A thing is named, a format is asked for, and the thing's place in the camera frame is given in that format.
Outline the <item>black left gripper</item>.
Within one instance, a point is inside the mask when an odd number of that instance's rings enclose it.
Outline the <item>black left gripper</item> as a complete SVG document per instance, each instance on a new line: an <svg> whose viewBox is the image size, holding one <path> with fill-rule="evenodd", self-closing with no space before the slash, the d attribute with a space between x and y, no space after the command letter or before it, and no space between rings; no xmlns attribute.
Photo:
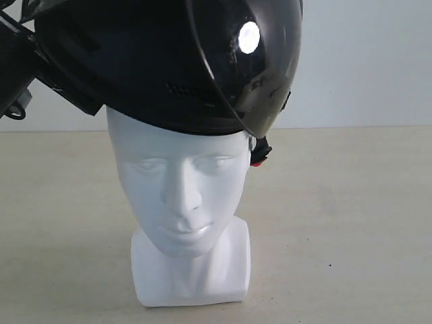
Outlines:
<svg viewBox="0 0 432 324"><path fill-rule="evenodd" d="M34 33L1 12L1 117L26 118L28 86L38 75Z"/></svg>

